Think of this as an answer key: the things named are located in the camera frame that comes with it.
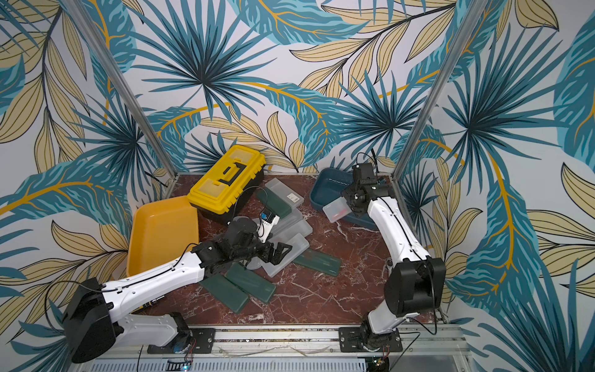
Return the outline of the clear rectangular case front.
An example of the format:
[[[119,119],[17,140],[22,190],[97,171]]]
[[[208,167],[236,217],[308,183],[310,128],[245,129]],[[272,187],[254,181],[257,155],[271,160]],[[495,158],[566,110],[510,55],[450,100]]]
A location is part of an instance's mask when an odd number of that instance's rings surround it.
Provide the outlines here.
[[[291,239],[282,241],[280,238],[272,238],[271,242],[277,245],[278,243],[285,243],[291,246],[289,253],[280,261],[279,264],[263,263],[262,268],[269,277],[274,277],[286,268],[295,258],[305,252],[310,244],[308,240],[301,233],[295,234]]]

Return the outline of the clear case with red pen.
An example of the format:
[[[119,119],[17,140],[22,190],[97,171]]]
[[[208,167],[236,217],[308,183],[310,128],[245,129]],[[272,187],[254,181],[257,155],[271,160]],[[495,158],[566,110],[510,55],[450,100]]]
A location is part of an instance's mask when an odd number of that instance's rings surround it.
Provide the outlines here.
[[[335,223],[352,212],[347,200],[342,196],[323,206],[322,211],[330,223]]]

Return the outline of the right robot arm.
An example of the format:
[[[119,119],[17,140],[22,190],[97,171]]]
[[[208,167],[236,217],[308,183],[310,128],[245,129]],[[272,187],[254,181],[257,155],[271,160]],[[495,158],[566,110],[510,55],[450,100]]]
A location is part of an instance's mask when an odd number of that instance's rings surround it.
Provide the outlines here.
[[[384,300],[360,326],[364,348],[385,347],[400,324],[423,312],[436,312],[446,280],[443,259],[433,258],[409,227],[390,186],[370,163],[353,166],[353,182],[342,192],[350,210],[366,213],[378,228],[393,263],[384,285]]]

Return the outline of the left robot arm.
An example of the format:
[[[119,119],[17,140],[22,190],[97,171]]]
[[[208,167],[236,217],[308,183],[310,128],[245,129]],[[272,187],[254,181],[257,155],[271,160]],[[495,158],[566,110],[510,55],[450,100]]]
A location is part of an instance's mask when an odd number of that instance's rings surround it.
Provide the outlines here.
[[[279,265],[292,247],[271,242],[271,229],[269,223],[256,224],[241,217],[213,240],[189,244],[180,257],[168,263],[120,280],[100,283],[93,277],[80,283],[62,318],[71,363],[92,361],[113,347],[147,345],[189,353],[195,338],[181,314],[142,316],[135,311],[240,261],[258,257]]]

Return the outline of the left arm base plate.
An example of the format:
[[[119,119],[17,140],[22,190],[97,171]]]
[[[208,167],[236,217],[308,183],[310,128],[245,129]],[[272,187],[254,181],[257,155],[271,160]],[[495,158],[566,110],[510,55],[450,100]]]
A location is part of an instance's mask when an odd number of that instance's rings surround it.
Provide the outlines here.
[[[149,345],[149,354],[209,354],[215,341],[214,328],[192,328],[181,331],[164,347]]]

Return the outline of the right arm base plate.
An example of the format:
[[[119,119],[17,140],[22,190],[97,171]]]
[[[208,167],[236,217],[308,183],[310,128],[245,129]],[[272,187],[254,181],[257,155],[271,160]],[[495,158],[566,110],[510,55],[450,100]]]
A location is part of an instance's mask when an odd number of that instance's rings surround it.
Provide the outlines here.
[[[342,353],[375,353],[382,351],[393,353],[403,350],[398,330],[376,334],[362,324],[358,327],[340,327],[338,333]]]

